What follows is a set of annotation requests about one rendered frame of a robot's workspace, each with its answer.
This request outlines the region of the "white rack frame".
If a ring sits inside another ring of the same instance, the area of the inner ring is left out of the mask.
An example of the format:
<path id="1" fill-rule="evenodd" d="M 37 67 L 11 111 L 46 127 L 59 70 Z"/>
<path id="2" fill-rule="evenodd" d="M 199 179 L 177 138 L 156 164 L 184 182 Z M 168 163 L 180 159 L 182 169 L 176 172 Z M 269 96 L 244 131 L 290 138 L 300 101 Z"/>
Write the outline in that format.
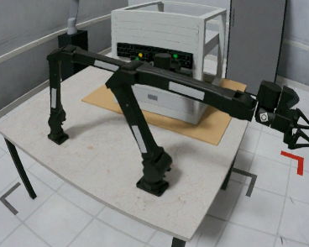
<path id="1" fill-rule="evenodd" d="M 164 13 L 164 3 L 207 8 L 215 11 L 199 17 L 178 13 Z M 134 10 L 155 4 L 157 4 L 157 12 Z M 227 20 L 227 9 L 220 9 L 194 3 L 159 0 L 113 10 L 112 58 L 127 62 L 131 61 L 130 58 L 117 56 L 118 42 L 148 45 L 192 53 L 193 78 L 200 81 L 210 81 L 213 85 L 220 86 L 223 76 Z M 219 32 L 206 29 L 207 21 L 219 15 Z M 217 44 L 217 73 L 205 72 L 203 71 L 204 57 Z M 194 125 L 199 122 L 207 109 L 205 103 L 197 102 L 155 87 L 135 84 L 132 88 L 134 90 L 134 96 L 142 110 L 179 119 Z"/>

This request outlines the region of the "tan flat board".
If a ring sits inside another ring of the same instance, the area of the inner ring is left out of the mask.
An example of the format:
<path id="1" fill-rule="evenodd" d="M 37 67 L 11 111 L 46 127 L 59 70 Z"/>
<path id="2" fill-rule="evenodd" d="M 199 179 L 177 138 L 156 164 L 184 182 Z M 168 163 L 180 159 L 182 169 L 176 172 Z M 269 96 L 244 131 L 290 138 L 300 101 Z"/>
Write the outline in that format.
<path id="1" fill-rule="evenodd" d="M 220 85 L 220 87 L 226 87 L 234 91 L 239 90 L 242 92 L 244 92 L 246 86 L 247 85 L 225 78 L 222 78 L 222 83 Z M 81 101 L 123 115 L 119 104 L 113 102 L 113 93 L 110 89 L 106 88 L 105 84 L 82 98 Z M 167 129 L 216 146 L 220 142 L 232 118 L 228 116 L 229 114 L 223 113 L 209 105 L 196 125 L 142 109 L 141 111 L 147 124 L 152 124 L 162 129 Z"/>

